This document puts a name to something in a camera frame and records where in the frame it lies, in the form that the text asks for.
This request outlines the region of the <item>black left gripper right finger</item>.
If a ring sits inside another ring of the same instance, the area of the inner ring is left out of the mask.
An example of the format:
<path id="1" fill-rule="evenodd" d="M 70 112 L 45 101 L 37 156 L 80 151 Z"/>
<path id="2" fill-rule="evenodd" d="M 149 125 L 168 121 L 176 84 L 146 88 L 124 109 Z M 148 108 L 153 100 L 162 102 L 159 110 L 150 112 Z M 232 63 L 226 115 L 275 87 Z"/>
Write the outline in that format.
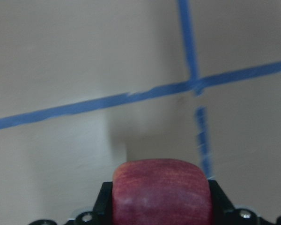
<path id="1" fill-rule="evenodd" d="M 224 193 L 220 185 L 215 180 L 209 180 L 209 188 L 211 192 L 213 210 L 216 215 L 226 215 L 235 210 L 234 205 Z"/>

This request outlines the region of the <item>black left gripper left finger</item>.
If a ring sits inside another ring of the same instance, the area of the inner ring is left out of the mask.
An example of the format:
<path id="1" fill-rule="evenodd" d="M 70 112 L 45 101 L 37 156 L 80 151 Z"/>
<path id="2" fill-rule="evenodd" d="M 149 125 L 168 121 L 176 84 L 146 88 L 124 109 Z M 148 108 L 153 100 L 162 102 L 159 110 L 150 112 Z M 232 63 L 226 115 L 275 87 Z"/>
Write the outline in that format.
<path id="1" fill-rule="evenodd" d="M 93 211 L 98 215 L 107 215 L 112 212 L 112 181 L 104 182 L 99 191 Z"/>

